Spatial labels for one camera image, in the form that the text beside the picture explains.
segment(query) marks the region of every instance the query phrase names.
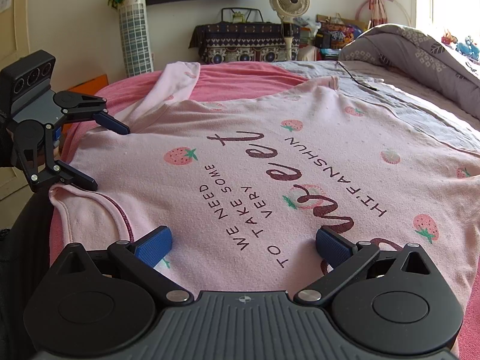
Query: pink t-shirt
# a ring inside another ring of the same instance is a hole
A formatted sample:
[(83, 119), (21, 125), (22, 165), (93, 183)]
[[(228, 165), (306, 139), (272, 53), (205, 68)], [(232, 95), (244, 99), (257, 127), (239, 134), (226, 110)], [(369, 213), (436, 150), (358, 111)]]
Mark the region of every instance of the pink t-shirt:
[(97, 192), (56, 185), (63, 241), (102, 249), (160, 225), (162, 274), (200, 290), (288, 290), (326, 272), (326, 225), (383, 249), (418, 242), (465, 307), (479, 256), (479, 161), (378, 106), (312, 79), (258, 99), (189, 98), (200, 66), (170, 65), (144, 100), (96, 127), (71, 165)]

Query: toy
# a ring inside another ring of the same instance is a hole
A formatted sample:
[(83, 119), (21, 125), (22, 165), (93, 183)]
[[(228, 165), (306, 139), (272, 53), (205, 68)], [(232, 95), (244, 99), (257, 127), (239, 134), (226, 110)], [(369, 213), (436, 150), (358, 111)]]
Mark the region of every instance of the toy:
[(445, 31), (445, 34), (442, 36), (442, 43), (445, 45), (445, 46), (450, 46), (450, 44), (452, 43), (455, 43), (457, 44), (458, 43), (458, 39), (453, 36), (450, 31), (446, 30)]
[(480, 50), (473, 43), (473, 39), (471, 36), (467, 36), (465, 38), (465, 43), (458, 43), (455, 50), (457, 50), (460, 54), (470, 59), (473, 59), (474, 61), (479, 60)]

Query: curtain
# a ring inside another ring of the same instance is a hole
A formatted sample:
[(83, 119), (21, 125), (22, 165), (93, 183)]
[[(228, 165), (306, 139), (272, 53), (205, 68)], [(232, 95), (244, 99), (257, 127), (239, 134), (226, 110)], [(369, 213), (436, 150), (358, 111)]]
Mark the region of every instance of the curtain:
[(371, 25), (378, 26), (388, 22), (387, 12), (383, 0), (369, 0), (368, 8), (371, 10)]

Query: orange object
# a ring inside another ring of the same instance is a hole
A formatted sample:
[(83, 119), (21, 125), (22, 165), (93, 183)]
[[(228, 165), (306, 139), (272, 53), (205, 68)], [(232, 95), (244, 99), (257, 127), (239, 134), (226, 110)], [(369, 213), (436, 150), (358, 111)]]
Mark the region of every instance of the orange object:
[[(77, 86), (69, 88), (68, 91), (75, 92), (75, 93), (83, 93), (84, 95), (95, 95), (100, 89), (105, 88), (105, 86), (109, 85), (109, 79), (107, 75), (104, 74), (102, 76), (98, 76), (90, 81), (83, 82)], [(62, 134), (66, 134), (71, 124), (65, 124), (62, 127)]]

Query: tower fan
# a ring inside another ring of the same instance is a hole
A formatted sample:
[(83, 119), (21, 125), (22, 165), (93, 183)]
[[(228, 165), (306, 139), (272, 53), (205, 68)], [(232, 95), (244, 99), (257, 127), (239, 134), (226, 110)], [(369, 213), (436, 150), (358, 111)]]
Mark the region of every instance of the tower fan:
[(282, 21), (282, 34), (286, 45), (286, 60), (292, 60), (293, 18), (304, 15), (310, 0), (270, 0), (270, 6)]
[(123, 63), (127, 77), (153, 69), (145, 0), (109, 0), (118, 11)]

